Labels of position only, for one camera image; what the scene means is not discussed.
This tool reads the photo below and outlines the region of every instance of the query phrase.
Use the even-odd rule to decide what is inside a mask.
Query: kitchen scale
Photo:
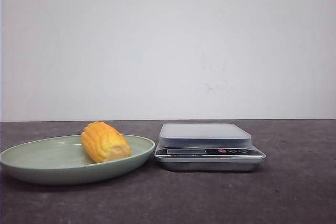
[[[228,123],[168,123],[154,157],[167,170],[254,170],[266,155],[252,136]]]

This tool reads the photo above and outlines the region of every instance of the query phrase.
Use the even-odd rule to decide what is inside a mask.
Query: wall
[[[336,119],[336,0],[2,0],[1,120]]]

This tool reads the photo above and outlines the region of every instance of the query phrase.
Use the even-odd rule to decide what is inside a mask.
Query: yellow corn
[[[130,145],[125,138],[104,122],[88,124],[82,132],[81,142],[96,163],[131,156]]]

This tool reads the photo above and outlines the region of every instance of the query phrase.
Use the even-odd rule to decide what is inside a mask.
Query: table surface
[[[106,121],[157,143],[163,123],[234,123],[267,155],[254,172],[171,172],[153,156],[109,180],[18,181],[1,170],[1,223],[336,223],[336,120]],[[80,134],[87,121],[2,122],[1,150]]]

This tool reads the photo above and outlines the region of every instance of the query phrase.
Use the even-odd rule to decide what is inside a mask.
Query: plate
[[[155,143],[145,137],[123,135],[130,157],[95,163],[81,146],[80,135],[37,140],[1,153],[1,166],[11,176],[34,184],[74,185],[128,173],[144,164]]]

